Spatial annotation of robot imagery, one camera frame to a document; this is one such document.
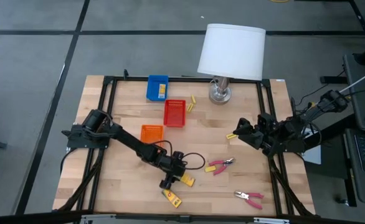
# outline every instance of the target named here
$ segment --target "white cable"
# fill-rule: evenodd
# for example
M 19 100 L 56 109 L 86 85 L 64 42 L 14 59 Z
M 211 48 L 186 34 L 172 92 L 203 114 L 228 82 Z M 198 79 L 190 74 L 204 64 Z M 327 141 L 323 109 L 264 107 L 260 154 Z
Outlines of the white cable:
M 339 92 L 340 92 L 340 93 L 342 93 L 342 92 L 344 92 L 344 91 L 346 91 L 346 90 L 350 89 L 351 87 L 355 86 L 355 84 L 357 84 L 357 83 L 361 82 L 363 79 L 365 79 L 365 76 L 364 76 L 364 77 L 362 77 L 362 78 L 360 78 L 359 80 L 357 80 L 355 83 L 351 84 L 350 86 L 347 86 L 346 88 L 344 88 L 344 89 L 340 90 Z

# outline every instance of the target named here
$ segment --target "red-handled pliers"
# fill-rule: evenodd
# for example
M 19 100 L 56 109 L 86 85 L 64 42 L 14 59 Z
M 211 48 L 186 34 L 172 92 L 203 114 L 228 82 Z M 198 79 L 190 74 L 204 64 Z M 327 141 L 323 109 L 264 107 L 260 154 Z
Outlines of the red-handled pliers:
M 235 196 L 237 197 L 240 197 L 240 198 L 243 198 L 245 199 L 245 201 L 255 207 L 255 208 L 258 208 L 258 209 L 263 209 L 263 207 L 260 205 L 260 204 L 257 204 L 255 203 L 254 201 L 252 201 L 250 199 L 250 197 L 257 197 L 257 198 L 264 198 L 264 195 L 260 194 L 260 193 L 243 193 L 243 192 L 235 192 L 234 193 Z
M 234 161 L 235 161 L 234 158 L 228 159 L 226 161 L 213 161 L 213 162 L 209 163 L 209 166 L 214 166 L 216 164 L 222 164 L 222 167 L 220 167 L 220 169 L 213 172 L 213 175 L 217 175 L 217 174 L 220 174 L 221 172 L 223 172 L 227 168 L 227 166 L 231 165 Z

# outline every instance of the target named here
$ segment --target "blue bin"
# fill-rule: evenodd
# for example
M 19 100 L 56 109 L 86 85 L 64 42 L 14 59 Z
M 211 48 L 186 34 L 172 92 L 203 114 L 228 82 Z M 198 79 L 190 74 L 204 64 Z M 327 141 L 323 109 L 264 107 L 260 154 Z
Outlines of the blue bin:
M 151 101 L 165 101 L 168 97 L 169 77 L 167 75 L 150 75 L 146 98 Z

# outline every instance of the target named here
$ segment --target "wooden tabletop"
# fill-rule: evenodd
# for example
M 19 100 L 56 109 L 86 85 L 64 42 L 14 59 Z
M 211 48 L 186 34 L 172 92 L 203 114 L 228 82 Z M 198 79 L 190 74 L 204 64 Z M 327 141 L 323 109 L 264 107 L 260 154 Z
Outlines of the wooden tabletop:
M 78 107 L 76 122 L 81 123 L 91 109 L 96 109 L 103 76 L 88 76 Z M 273 100 L 278 120 L 292 115 L 287 87 L 283 80 L 271 80 Z M 145 98 L 147 82 L 118 81 L 113 121 L 140 138 L 141 125 L 163 124 L 163 102 L 151 102 Z M 265 215 L 274 216 L 275 207 L 266 157 L 261 151 L 226 134 L 237 126 L 239 118 L 257 122 L 260 113 L 257 89 L 254 84 L 231 83 L 232 97 L 225 105 L 215 105 L 208 98 L 208 83 L 169 82 L 168 99 L 191 101 L 197 104 L 186 116 L 183 128 L 164 127 L 164 139 L 171 141 L 174 151 L 198 152 L 208 161 L 234 157 L 236 161 L 223 173 L 213 176 L 201 170 L 187 170 L 196 181 L 192 187 L 176 182 L 171 190 L 182 200 L 174 208 L 161 194 L 160 181 L 165 174 L 142 162 L 134 151 L 111 140 L 105 151 L 95 202 L 96 212 L 109 213 L 157 213 L 191 215 Z M 263 90 L 266 109 L 267 94 Z M 53 208 L 61 207 L 73 194 L 82 180 L 87 149 L 77 149 L 65 160 L 59 180 Z M 189 156 L 187 167 L 201 165 L 200 157 Z M 291 188 L 305 207 L 314 212 L 313 200 L 303 161 L 294 154 L 285 153 L 285 163 Z M 259 192 L 265 197 L 256 202 L 263 205 L 258 210 L 234 196 L 234 191 Z M 91 186 L 85 196 L 88 206 Z M 283 190 L 280 188 L 283 211 L 286 212 Z

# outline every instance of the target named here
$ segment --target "pliers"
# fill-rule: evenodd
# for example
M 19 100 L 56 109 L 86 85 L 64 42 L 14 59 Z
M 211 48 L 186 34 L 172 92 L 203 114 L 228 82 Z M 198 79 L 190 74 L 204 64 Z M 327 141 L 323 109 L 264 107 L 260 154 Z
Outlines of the pliers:
M 214 166 L 216 164 L 222 164 L 222 167 L 220 167 L 220 169 L 213 172 L 213 175 L 217 175 L 217 174 L 220 174 L 221 172 L 223 172 L 227 168 L 227 166 L 231 165 L 234 161 L 235 161 L 234 158 L 228 159 L 226 161 L 213 161 L 213 162 L 209 163 L 209 166 Z
M 257 204 L 255 203 L 254 201 L 252 201 L 250 198 L 251 197 L 257 197 L 257 198 L 264 198 L 264 195 L 260 194 L 260 193 L 243 193 L 243 192 L 235 192 L 234 193 L 235 196 L 237 197 L 240 197 L 240 198 L 243 198 L 245 199 L 245 201 L 255 207 L 255 208 L 258 208 L 258 209 L 263 209 L 263 207 L 260 205 L 260 204 Z

